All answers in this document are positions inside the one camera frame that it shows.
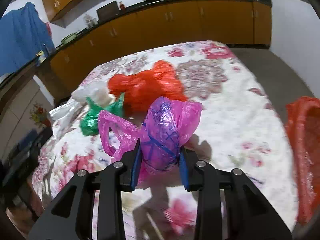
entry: orange plastic bag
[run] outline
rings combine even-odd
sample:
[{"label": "orange plastic bag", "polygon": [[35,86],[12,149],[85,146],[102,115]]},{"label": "orange plastic bag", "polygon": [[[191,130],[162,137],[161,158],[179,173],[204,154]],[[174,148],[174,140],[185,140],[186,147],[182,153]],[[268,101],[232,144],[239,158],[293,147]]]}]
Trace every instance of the orange plastic bag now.
[{"label": "orange plastic bag", "polygon": [[146,112],[157,98],[186,101],[183,85],[175,77],[173,66],[159,60],[150,70],[135,75],[114,75],[108,82],[111,94],[116,97],[125,92],[124,108],[129,112]]},{"label": "orange plastic bag", "polygon": [[298,222],[307,223],[320,204],[320,100],[301,97],[287,105],[286,131],[294,154]]}]

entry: blue towel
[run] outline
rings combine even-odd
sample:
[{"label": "blue towel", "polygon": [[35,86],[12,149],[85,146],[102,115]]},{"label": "blue towel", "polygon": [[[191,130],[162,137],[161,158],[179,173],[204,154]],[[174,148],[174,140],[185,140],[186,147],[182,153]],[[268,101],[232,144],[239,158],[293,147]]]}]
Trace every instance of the blue towel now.
[{"label": "blue towel", "polygon": [[41,50],[46,54],[43,44],[48,50],[54,49],[34,4],[27,2],[24,7],[8,12],[0,20],[0,76],[19,70]]}]

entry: floral bedsheet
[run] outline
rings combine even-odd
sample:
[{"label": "floral bedsheet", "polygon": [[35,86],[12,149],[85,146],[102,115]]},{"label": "floral bedsheet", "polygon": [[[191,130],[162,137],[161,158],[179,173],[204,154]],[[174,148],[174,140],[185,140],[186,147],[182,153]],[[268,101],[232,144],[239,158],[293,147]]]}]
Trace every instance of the floral bedsheet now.
[{"label": "floral bedsheet", "polygon": [[[173,64],[190,100],[203,104],[201,120],[188,142],[216,168],[241,168],[292,230],[298,210],[292,150],[284,127],[255,76],[222,43],[198,41],[151,49],[96,67],[78,89],[108,82],[116,73],[136,74],[154,62]],[[100,136],[82,135],[79,122],[88,106],[70,99],[54,109],[53,136],[41,149],[32,184],[43,206],[76,170],[104,169],[111,157]],[[109,140],[117,147],[116,138]],[[99,193],[96,193],[93,238]],[[197,193],[184,190],[177,168],[150,177],[133,193],[122,193],[126,239],[193,239]]]}]

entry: gray floor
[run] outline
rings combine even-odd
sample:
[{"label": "gray floor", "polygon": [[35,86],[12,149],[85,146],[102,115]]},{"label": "gray floor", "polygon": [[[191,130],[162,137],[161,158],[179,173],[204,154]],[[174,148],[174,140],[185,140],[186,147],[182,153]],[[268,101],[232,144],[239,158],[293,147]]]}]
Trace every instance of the gray floor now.
[{"label": "gray floor", "polygon": [[256,76],[283,123],[287,121],[286,104],[302,96],[314,97],[298,75],[271,51],[242,48],[231,50]]}]

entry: black gripper frame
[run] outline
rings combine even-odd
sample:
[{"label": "black gripper frame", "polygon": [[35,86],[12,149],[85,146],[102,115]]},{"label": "black gripper frame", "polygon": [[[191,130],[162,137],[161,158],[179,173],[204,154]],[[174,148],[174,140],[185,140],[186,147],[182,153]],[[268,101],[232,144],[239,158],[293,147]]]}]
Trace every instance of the black gripper frame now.
[{"label": "black gripper frame", "polygon": [[100,190],[98,240],[125,240],[121,191],[132,192],[141,167],[138,139],[135,149],[123,154],[121,163],[103,171],[80,170],[52,200],[29,233],[29,240],[92,239],[95,191]]},{"label": "black gripper frame", "polygon": [[223,237],[220,189],[226,202],[226,239],[292,240],[286,224],[244,172],[221,171],[207,162],[197,165],[198,161],[194,151],[180,148],[182,183],[187,191],[199,191],[195,240]]}]

